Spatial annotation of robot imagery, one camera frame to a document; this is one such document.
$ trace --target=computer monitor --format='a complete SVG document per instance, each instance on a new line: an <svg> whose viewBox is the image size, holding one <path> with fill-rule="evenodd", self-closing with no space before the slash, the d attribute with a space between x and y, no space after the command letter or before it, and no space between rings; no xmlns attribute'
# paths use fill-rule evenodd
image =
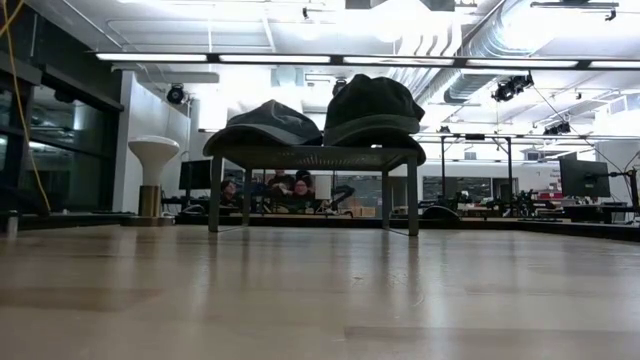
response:
<svg viewBox="0 0 640 360"><path fill-rule="evenodd" d="M180 168L180 190L211 189L211 161L198 160L183 162Z"/></svg>
<svg viewBox="0 0 640 360"><path fill-rule="evenodd" d="M611 197L607 163L560 159L564 196Z"/></svg>

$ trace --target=wooden floor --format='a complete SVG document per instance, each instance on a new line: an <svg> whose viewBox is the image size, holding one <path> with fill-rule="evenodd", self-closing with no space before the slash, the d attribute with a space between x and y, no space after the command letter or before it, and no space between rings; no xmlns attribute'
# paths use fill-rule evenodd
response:
<svg viewBox="0 0 640 360"><path fill-rule="evenodd" d="M640 358L640 246L94 227L0 240L1 359Z"/></svg>

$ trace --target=mesh tabletop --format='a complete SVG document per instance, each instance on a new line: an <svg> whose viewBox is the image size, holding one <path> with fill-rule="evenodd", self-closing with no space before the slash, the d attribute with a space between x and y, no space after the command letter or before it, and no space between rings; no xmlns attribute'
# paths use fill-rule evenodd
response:
<svg viewBox="0 0 640 360"><path fill-rule="evenodd" d="M390 171L417 154L411 149L243 146L216 149L207 155L222 156L245 169Z"/></svg>

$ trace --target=cap brim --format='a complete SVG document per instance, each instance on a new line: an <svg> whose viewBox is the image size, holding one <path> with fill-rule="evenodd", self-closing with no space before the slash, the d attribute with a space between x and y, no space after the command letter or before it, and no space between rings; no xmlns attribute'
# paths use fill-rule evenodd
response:
<svg viewBox="0 0 640 360"><path fill-rule="evenodd" d="M321 142L321 138L314 141L269 125L238 124L213 134L202 153L204 156L213 156L216 149L228 146L296 146L310 143L319 145Z"/></svg>
<svg viewBox="0 0 640 360"><path fill-rule="evenodd" d="M376 130L415 134L420 131L420 122L416 118L406 116L378 114L365 116L324 130L326 146L340 146L345 140L359 136L364 131Z"/></svg>
<svg viewBox="0 0 640 360"><path fill-rule="evenodd" d="M403 130L393 128L363 129L350 136L341 137L340 141L332 146L368 148L372 145L392 149L415 149L418 152L418 165L427 161L427 156L420 143Z"/></svg>

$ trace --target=table leg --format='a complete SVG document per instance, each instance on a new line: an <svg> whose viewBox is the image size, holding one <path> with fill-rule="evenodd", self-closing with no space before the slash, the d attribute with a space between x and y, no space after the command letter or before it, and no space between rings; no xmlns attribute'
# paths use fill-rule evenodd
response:
<svg viewBox="0 0 640 360"><path fill-rule="evenodd" d="M251 176L252 169L245 169L242 203L242 225L249 226L249 212L251 210Z"/></svg>
<svg viewBox="0 0 640 360"><path fill-rule="evenodd" d="M391 214L391 183L389 170L382 172L382 228L389 230L389 216Z"/></svg>
<svg viewBox="0 0 640 360"><path fill-rule="evenodd" d="M211 193L209 197L209 232L218 232L220 224L220 178L222 177L222 157L211 160Z"/></svg>
<svg viewBox="0 0 640 360"><path fill-rule="evenodd" d="M407 159L407 201L409 202L409 236L418 236L418 158Z"/></svg>

